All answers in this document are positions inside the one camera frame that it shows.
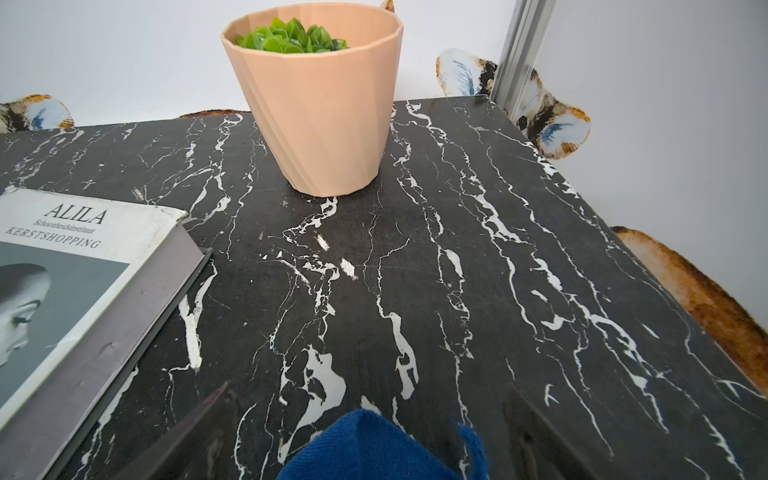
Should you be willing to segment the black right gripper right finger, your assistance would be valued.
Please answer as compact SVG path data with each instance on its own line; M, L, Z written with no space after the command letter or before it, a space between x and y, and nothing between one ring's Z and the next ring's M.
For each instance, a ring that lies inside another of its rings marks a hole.
M598 479L516 386L507 389L505 421L517 479Z

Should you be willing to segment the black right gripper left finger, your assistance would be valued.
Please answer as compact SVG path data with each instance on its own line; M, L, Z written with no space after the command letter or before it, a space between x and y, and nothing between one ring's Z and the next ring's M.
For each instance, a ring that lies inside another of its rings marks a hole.
M232 470L238 402L223 383L116 479L227 479Z

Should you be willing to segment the blue microfiber cloth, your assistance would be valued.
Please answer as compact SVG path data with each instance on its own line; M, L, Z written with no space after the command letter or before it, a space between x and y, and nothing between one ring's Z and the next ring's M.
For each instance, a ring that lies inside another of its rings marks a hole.
M378 413L348 413L280 471L280 479L458 479L450 469Z

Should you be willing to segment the grey Twins story book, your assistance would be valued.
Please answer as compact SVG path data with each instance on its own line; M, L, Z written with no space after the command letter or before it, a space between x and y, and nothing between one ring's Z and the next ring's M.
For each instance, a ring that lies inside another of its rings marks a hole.
M88 430L209 260L186 212L1 196L1 475L42 479Z

